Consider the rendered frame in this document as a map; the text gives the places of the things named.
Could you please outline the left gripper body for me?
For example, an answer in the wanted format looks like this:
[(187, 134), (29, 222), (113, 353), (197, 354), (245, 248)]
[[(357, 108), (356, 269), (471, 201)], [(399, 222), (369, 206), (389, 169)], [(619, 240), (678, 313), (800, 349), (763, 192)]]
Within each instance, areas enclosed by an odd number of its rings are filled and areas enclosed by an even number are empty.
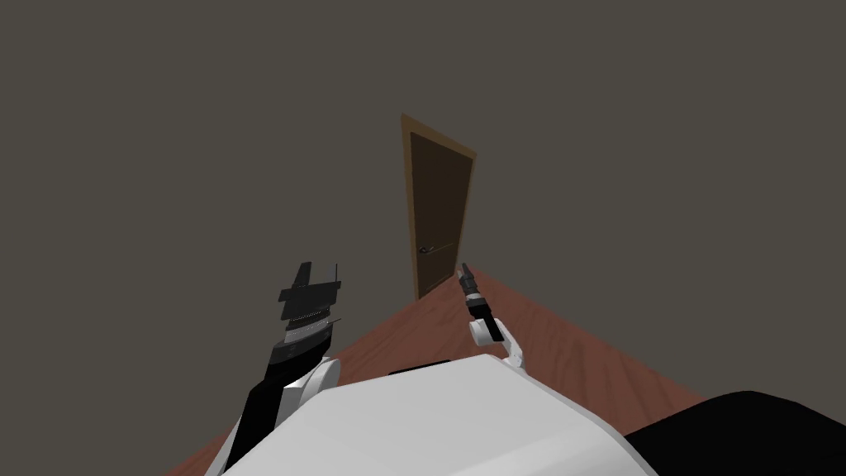
[(284, 302), (280, 319), (291, 321), (330, 309), (337, 303), (342, 282), (332, 281), (283, 288), (278, 301)]

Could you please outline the dark brown door leaf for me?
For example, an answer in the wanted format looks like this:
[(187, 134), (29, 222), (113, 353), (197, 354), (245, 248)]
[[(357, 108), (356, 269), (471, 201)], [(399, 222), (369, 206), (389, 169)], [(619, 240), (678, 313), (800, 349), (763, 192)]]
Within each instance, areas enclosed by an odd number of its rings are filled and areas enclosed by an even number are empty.
[[(410, 145), (417, 296), (423, 298), (454, 273), (473, 161), (416, 133)], [(418, 252), (432, 245), (433, 252)]]

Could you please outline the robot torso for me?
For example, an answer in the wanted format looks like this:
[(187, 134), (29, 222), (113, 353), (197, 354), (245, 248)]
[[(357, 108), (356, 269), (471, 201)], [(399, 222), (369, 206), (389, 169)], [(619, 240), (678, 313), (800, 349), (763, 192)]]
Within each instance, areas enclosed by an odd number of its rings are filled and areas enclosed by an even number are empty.
[(600, 417), (492, 355), (339, 385), (331, 360), (284, 389), (276, 428), (205, 476), (658, 476)]

